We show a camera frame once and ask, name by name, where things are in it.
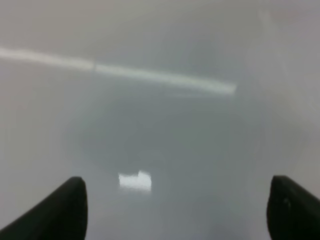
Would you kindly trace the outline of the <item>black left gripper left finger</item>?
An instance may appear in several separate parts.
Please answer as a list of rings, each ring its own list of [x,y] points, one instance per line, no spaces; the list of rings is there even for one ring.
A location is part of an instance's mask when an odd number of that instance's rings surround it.
[[[84,240],[88,227],[85,181],[73,176],[0,230],[2,240]]]

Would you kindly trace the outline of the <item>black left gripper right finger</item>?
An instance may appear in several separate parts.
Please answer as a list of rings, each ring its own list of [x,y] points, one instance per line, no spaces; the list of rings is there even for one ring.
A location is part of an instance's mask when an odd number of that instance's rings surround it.
[[[320,199],[285,175],[273,176],[266,209],[272,240],[318,240]]]

